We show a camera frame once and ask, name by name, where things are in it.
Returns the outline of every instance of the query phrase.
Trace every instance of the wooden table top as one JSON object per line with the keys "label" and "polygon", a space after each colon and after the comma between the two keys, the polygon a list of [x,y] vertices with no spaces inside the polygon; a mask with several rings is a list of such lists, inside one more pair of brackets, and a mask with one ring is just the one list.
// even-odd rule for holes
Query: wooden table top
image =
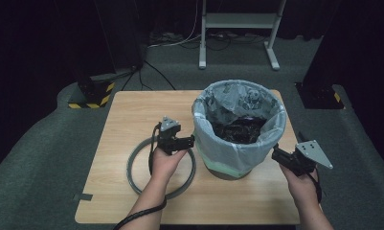
{"label": "wooden table top", "polygon": [[[281,98],[278,91],[272,90]],[[153,128],[168,116],[180,123],[177,137],[193,132],[192,103],[201,93],[190,91],[126,91],[114,96],[102,137],[83,193],[93,195],[81,200],[75,219],[79,223],[117,223],[135,203],[138,195],[126,178],[130,153],[150,138]],[[280,148],[291,152],[297,140],[287,118]],[[143,189],[150,175],[144,148],[133,164],[133,179]],[[196,148],[196,173],[182,195],[168,200],[163,224],[298,224],[299,215],[287,182],[271,154],[245,177],[229,181],[212,175]],[[179,188],[192,169],[186,155],[168,185],[168,192]]]}

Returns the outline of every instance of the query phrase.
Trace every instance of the plastic bag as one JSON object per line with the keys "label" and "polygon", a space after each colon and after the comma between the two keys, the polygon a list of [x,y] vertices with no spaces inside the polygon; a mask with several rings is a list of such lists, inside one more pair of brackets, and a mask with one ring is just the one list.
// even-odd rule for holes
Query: plastic bag
{"label": "plastic bag", "polygon": [[[286,112],[265,87],[246,80],[209,85],[192,105],[195,145],[209,170],[241,178],[260,164],[284,133]],[[255,143],[237,144],[215,135],[213,124],[241,118],[266,121]]]}

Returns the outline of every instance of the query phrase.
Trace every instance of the hand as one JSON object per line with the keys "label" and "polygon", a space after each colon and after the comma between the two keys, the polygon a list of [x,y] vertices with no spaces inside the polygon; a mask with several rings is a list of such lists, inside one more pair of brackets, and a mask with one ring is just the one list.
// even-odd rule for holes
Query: hand
{"label": "hand", "polygon": [[[318,207],[316,188],[308,175],[296,176],[291,170],[281,165],[281,170],[287,179],[289,191],[293,196],[298,209]],[[311,176],[318,181],[317,173],[314,170]]]}
{"label": "hand", "polygon": [[169,183],[177,169],[180,160],[185,156],[187,150],[179,150],[173,155],[167,155],[163,150],[156,148],[153,152],[152,178],[156,181]]}

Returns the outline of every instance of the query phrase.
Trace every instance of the forearm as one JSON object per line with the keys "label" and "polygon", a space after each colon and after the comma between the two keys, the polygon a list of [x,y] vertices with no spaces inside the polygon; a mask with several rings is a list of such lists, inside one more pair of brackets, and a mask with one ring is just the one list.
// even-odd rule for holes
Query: forearm
{"label": "forearm", "polygon": [[298,207],[298,210],[303,230],[333,229],[320,206]]}
{"label": "forearm", "polygon": [[[162,204],[165,199],[166,187],[167,183],[163,183],[157,180],[150,180],[144,188],[143,192],[138,197],[137,201],[135,202],[128,215],[130,216],[134,213],[150,209]],[[161,222],[161,217],[162,210],[136,218],[121,227],[120,230],[158,230]]]}

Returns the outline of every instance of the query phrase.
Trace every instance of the metal stand leg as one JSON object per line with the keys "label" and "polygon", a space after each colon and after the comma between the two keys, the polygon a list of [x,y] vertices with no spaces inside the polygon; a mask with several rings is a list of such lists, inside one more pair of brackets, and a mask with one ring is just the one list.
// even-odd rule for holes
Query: metal stand leg
{"label": "metal stand leg", "polygon": [[276,59],[275,52],[273,52],[273,44],[275,42],[276,33],[278,32],[279,24],[281,24],[282,14],[283,14],[283,9],[285,4],[286,4],[286,0],[282,0],[281,4],[279,5],[278,15],[275,18],[275,22],[272,28],[272,33],[270,35],[270,40],[269,42],[265,41],[263,43],[266,49],[266,53],[269,56],[270,64],[272,65],[272,68],[274,70],[281,69],[281,66],[278,63],[278,60]]}
{"label": "metal stand leg", "polygon": [[203,10],[201,17],[201,41],[200,41],[200,57],[198,68],[206,68],[206,0],[203,0]]}

